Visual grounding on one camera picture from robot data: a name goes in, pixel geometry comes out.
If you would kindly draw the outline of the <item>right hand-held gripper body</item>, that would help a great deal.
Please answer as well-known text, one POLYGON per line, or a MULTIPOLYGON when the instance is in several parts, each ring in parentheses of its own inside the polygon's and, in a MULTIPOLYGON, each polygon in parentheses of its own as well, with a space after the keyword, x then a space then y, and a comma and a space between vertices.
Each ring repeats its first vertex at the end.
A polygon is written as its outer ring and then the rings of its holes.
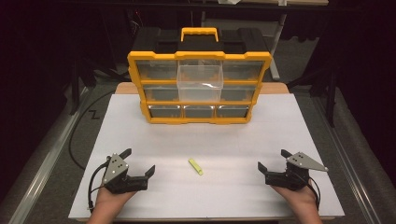
POLYGON ((286 169, 283 173, 271 172, 268 170, 265 183, 267 185, 293 191, 299 190, 308 185, 310 170, 321 172, 329 171, 326 166, 315 161, 303 152, 297 152, 286 158, 286 169))

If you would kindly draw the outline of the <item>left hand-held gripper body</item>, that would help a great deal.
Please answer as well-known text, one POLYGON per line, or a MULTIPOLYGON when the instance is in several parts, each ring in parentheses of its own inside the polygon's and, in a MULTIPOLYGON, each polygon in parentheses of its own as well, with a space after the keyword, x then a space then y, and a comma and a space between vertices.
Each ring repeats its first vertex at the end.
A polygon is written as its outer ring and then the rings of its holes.
POLYGON ((102 181, 103 186, 113 194, 147 190, 149 181, 134 181, 133 177, 128 175, 128 169, 129 165, 125 159, 114 153, 109 159, 102 181))

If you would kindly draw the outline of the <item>small yellow-green plastic stick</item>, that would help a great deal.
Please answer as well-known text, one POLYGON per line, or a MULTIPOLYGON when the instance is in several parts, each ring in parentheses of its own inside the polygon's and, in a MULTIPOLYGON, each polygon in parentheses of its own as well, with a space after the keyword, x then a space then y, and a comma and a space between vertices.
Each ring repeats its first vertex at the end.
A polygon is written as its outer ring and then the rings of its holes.
POLYGON ((203 170, 201 166, 193 159, 188 159, 189 164, 193 167, 193 169, 197 172, 198 175, 203 175, 203 170))

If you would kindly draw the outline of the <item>pulled-out clear plastic drawer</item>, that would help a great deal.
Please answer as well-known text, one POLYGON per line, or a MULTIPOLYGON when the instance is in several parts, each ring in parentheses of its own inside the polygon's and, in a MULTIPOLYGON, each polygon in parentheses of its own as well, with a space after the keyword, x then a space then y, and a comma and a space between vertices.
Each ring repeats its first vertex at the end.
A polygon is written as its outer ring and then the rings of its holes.
POLYGON ((181 102, 218 102, 222 89, 222 62, 216 60, 178 62, 177 90, 181 102))

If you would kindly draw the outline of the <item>yellow and black organizer case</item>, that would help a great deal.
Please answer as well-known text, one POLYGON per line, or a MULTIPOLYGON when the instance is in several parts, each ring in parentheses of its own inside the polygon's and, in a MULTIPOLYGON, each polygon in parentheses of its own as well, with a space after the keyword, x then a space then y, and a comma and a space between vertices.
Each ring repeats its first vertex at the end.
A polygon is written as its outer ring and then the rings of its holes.
POLYGON ((142 114, 150 123, 183 124, 247 123, 262 90, 262 79, 270 67, 272 54, 265 46, 261 32, 256 28, 220 30, 215 27, 185 27, 177 30, 142 28, 139 30, 132 50, 127 56, 129 74, 137 87, 142 114), (247 115, 243 118, 213 119, 172 119, 152 118, 148 112, 148 102, 143 91, 138 61, 181 61, 181 60, 218 60, 218 61, 263 61, 264 66, 257 81, 253 99, 247 115))

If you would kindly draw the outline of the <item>person's right hand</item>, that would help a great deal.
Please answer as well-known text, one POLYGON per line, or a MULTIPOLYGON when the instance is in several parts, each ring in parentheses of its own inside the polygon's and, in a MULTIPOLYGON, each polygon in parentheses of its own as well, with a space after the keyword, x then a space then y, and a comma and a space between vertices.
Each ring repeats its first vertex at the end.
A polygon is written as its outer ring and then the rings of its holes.
POLYGON ((309 187, 303 187, 295 191, 276 186, 272 186, 272 189, 286 200, 290 209, 296 215, 318 211, 315 194, 309 187))

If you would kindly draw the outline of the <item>person's left hand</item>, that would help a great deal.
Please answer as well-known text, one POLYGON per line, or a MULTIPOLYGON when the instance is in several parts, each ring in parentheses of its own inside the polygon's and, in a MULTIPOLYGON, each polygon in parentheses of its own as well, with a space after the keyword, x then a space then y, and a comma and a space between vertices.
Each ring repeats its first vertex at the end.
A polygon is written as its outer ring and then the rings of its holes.
POLYGON ((97 193, 94 211, 119 213, 123 206, 135 196, 135 191, 113 194, 106 188, 100 188, 97 193))

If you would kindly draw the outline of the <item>black metal stand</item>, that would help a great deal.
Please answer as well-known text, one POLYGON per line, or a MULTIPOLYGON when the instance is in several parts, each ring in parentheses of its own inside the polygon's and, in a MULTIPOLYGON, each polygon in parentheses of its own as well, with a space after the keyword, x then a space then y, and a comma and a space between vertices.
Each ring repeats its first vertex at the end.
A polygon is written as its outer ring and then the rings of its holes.
POLYGON ((79 82, 82 82, 84 86, 88 88, 94 88, 96 86, 96 79, 94 78, 91 62, 85 57, 75 59, 71 67, 71 115, 76 114, 80 105, 79 82))
POLYGON ((325 118, 331 127, 334 126, 333 122, 333 111, 335 106, 335 89, 338 77, 338 68, 325 66, 319 68, 317 71, 313 71, 298 77, 287 84, 287 88, 292 88, 300 85, 304 85, 308 81, 312 81, 313 84, 309 90, 311 96, 319 97, 322 94, 326 95, 326 107, 325 107, 325 118))

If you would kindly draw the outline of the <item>set of closed clear bins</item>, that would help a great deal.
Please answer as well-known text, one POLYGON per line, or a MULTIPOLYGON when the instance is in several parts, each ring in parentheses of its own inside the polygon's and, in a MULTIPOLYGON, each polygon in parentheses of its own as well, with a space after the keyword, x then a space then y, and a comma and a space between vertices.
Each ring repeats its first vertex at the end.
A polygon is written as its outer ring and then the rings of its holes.
POLYGON ((143 91, 152 118, 243 118, 257 89, 263 61, 220 61, 223 89, 218 102, 181 102, 177 90, 179 61, 138 61, 143 91))

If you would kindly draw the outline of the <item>metal floor rail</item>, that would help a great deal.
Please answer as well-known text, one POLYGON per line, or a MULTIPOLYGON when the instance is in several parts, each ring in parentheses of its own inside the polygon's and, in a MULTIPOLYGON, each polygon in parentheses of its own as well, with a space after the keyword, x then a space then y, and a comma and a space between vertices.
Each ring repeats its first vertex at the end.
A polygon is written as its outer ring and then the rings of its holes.
POLYGON ((341 167, 346 175, 348 185, 351 187, 351 191, 353 192, 365 220, 368 224, 382 224, 373 207, 372 201, 368 196, 367 190, 353 168, 351 160, 349 159, 336 130, 327 120, 324 106, 321 104, 319 98, 313 98, 312 101, 331 136, 332 142, 335 145, 338 160, 341 162, 341 167))
POLYGON ((72 101, 66 104, 64 111, 24 165, 2 206, 3 210, 9 209, 5 214, 5 224, 24 224, 28 218, 91 93, 87 87, 78 92, 79 106, 74 113, 68 112, 72 107, 72 101))

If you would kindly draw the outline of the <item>white metal post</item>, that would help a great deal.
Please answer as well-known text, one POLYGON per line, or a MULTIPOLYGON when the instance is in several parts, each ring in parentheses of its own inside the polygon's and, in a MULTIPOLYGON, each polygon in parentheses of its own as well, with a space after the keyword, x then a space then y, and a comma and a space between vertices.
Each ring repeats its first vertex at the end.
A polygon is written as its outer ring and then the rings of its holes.
MULTIPOLYGON (((272 56, 275 56, 276 48, 277 48, 280 36, 281 36, 283 28, 284 28, 286 18, 287 18, 287 15, 286 14, 282 14, 279 17, 278 22, 276 23, 275 33, 273 35, 273 42, 272 42, 272 47, 271 47, 272 56)), ((274 80, 274 81, 279 81, 280 80, 280 75, 278 73, 275 60, 271 61, 270 72, 271 72, 272 80, 274 80)))

